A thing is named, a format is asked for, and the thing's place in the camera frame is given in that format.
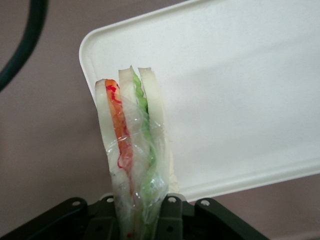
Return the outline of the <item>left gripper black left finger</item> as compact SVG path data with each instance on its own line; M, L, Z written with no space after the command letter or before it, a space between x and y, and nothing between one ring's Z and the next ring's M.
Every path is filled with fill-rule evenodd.
M1 237L2 240L119 240L112 196L89 205L69 198Z

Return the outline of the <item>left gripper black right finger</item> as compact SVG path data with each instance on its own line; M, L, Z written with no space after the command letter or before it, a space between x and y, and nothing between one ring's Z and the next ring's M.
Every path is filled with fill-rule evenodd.
M267 240L239 216L212 198L191 204L168 194L161 204L155 240Z

